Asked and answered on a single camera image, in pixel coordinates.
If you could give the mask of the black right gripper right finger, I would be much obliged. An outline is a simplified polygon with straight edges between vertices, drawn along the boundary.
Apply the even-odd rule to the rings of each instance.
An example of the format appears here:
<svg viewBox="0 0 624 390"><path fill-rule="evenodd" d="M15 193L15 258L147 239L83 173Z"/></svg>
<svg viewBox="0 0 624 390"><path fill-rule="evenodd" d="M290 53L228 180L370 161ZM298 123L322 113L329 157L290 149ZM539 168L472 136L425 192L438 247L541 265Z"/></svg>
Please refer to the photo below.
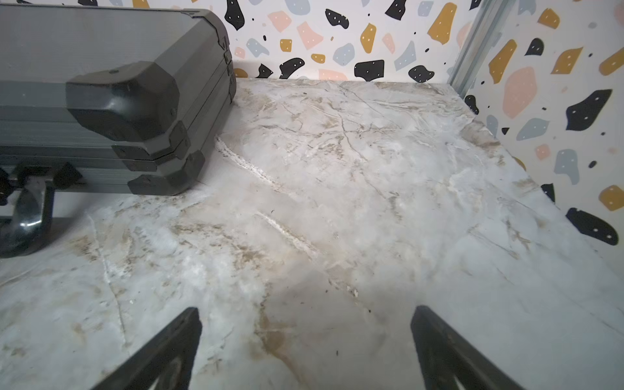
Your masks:
<svg viewBox="0 0 624 390"><path fill-rule="evenodd" d="M430 307L416 307L410 329L425 388L521 388Z"/></svg>

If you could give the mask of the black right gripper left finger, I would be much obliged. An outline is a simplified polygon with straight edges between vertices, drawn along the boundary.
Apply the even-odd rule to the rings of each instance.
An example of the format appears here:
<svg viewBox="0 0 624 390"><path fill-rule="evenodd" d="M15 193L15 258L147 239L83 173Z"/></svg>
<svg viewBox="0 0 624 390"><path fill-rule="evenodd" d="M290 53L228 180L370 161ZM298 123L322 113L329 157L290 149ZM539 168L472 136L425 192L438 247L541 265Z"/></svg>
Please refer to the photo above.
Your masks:
<svg viewBox="0 0 624 390"><path fill-rule="evenodd" d="M95 389L187 389L202 325L199 310L183 310Z"/></svg>

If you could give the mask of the dark grey poker case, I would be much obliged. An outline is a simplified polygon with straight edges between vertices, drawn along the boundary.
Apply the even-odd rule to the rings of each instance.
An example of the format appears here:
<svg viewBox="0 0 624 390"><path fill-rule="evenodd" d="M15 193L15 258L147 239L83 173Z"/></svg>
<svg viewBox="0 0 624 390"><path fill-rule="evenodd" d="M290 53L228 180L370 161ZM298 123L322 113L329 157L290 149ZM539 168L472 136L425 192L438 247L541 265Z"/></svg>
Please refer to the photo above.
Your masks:
<svg viewBox="0 0 624 390"><path fill-rule="evenodd" d="M58 191L175 196L206 165L237 92L204 9L1 7L1 255L44 247Z"/></svg>

